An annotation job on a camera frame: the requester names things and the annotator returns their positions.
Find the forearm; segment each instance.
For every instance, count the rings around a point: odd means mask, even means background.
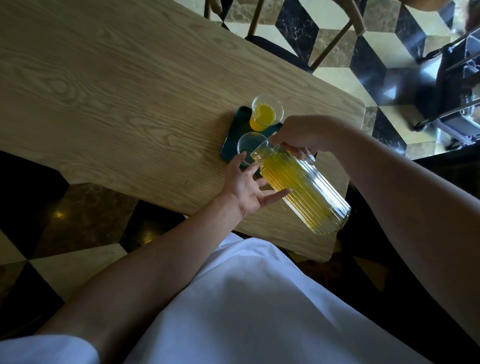
[[[480,202],[350,128],[340,126],[318,138],[345,168],[412,272],[480,342]]]
[[[91,279],[40,333],[92,343],[102,359],[117,357],[193,278],[242,216],[226,194]]]

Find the person's left hand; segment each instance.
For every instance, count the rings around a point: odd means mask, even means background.
[[[244,161],[245,156],[245,152],[237,154],[228,164],[222,189],[222,194],[234,198],[244,218],[253,214],[259,208],[280,200],[291,192],[289,188],[279,192],[260,190],[260,187],[265,186],[267,181],[264,178],[259,178],[256,181],[253,179],[253,175],[259,167],[256,162],[249,165],[243,172],[241,171],[240,163]]]

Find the floor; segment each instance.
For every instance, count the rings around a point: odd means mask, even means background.
[[[444,152],[444,135],[411,126],[424,119],[415,103],[423,71],[416,60],[458,38],[451,30],[455,4],[421,12],[397,0],[355,1],[367,32],[357,39],[348,30],[313,75],[361,99],[367,107],[363,130],[398,153],[418,159]],[[203,14],[203,0],[177,2]],[[256,3],[222,0],[222,16],[211,20],[245,37]],[[347,22],[332,0],[266,0],[255,34],[311,64]]]
[[[178,1],[203,14],[203,0]],[[214,15],[212,21],[245,36],[256,0],[222,3],[222,18]],[[349,31],[314,76],[360,98],[367,106],[364,132],[398,153],[410,159],[439,153],[435,131],[416,133],[409,128],[422,119],[414,97],[415,75],[420,72],[415,59],[450,41],[453,3],[440,13],[418,12],[396,0],[357,4],[369,31],[359,39]],[[266,0],[257,34],[311,60],[346,22],[331,0]],[[0,179],[1,190],[7,192],[0,197],[0,340],[35,332],[94,274],[185,219],[4,152],[0,165],[8,176]],[[363,206],[353,187],[349,194],[349,200],[359,199],[355,205]],[[342,243],[327,263],[286,253],[307,275],[434,362],[450,360],[451,355],[458,359],[462,343],[474,347],[429,301],[388,242],[363,255],[351,249],[349,244],[358,244],[348,237],[350,230],[344,230],[343,236],[339,234]],[[381,241],[382,233],[368,236]],[[412,290],[426,299],[416,299]],[[447,333],[424,329],[435,328],[435,322],[442,323]],[[426,336],[437,346],[451,348],[450,356],[436,347],[419,346]]]

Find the white shirt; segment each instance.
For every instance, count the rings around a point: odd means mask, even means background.
[[[0,342],[0,363],[98,363],[86,341]],[[429,363],[264,240],[231,233],[155,319],[126,364]]]

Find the hand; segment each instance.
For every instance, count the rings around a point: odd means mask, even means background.
[[[300,147],[307,147],[315,154],[317,150],[328,151],[332,141],[347,130],[353,128],[333,116],[293,115],[285,119],[280,131],[269,140],[274,144],[280,144],[295,156],[301,154],[298,150]]]
[[[243,172],[240,170],[240,163],[244,161],[246,153],[237,154],[227,166],[225,182],[221,194],[234,199],[240,209],[242,217],[253,214],[259,208],[272,204],[291,192],[291,189],[275,192],[273,190],[260,190],[267,182],[264,178],[256,181],[253,175],[257,171],[258,163],[251,164]]]

